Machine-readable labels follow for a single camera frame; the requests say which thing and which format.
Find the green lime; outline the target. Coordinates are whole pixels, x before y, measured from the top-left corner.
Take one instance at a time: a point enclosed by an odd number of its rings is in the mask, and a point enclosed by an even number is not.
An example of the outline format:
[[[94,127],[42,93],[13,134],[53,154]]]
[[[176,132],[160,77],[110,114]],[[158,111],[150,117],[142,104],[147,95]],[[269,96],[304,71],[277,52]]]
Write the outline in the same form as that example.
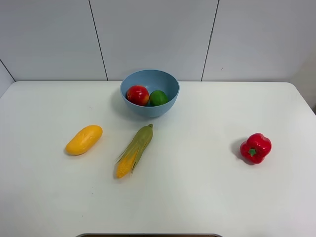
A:
[[[168,102],[167,95],[161,90],[155,90],[150,94],[151,106],[160,106]]]

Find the red pomegranate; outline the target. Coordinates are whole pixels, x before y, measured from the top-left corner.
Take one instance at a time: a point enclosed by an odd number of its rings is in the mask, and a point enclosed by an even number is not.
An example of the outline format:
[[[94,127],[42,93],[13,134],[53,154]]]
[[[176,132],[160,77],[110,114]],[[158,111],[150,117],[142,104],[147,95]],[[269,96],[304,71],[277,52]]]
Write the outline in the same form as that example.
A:
[[[128,89],[126,98],[133,104],[146,106],[150,99],[150,95],[146,87],[142,85],[134,85]]]

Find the yellow mango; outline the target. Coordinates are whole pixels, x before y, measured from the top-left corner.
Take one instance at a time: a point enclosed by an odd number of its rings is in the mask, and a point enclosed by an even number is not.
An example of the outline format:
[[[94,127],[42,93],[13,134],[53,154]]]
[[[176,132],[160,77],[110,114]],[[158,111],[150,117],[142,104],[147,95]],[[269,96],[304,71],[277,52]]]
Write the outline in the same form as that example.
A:
[[[65,151],[72,156],[78,156],[87,152],[101,138],[103,130],[100,126],[89,125],[77,133],[66,145]]]

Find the blue plastic bowl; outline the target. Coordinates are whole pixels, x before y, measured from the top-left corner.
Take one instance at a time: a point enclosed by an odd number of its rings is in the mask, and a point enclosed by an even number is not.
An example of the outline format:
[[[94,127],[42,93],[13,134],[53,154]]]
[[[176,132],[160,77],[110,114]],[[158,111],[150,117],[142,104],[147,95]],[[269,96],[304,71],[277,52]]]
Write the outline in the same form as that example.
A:
[[[136,105],[127,99],[127,91],[134,85],[141,85],[147,88],[149,92],[161,90],[168,97],[168,102],[152,106],[148,103],[146,106]],[[146,118],[156,118],[171,109],[174,105],[180,91],[179,82],[172,75],[159,70],[141,70],[130,74],[120,85],[120,94],[124,102],[134,113]]]

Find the corn cob with husk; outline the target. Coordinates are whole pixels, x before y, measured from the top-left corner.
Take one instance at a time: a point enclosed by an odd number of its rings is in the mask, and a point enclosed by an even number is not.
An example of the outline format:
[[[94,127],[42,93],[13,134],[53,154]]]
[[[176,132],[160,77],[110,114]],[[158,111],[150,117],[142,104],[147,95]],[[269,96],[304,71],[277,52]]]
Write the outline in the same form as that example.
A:
[[[123,178],[128,173],[132,174],[143,152],[152,140],[153,127],[153,124],[149,124],[140,128],[129,145],[118,157],[115,171],[116,178]]]

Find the red bell pepper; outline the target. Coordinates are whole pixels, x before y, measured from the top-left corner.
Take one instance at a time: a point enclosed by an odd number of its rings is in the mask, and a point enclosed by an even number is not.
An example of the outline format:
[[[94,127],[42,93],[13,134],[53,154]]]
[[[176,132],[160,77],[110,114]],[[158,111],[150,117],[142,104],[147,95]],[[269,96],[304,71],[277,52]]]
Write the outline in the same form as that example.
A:
[[[248,137],[241,146],[240,153],[243,158],[253,164],[260,164],[270,153],[272,143],[262,133],[255,133]]]

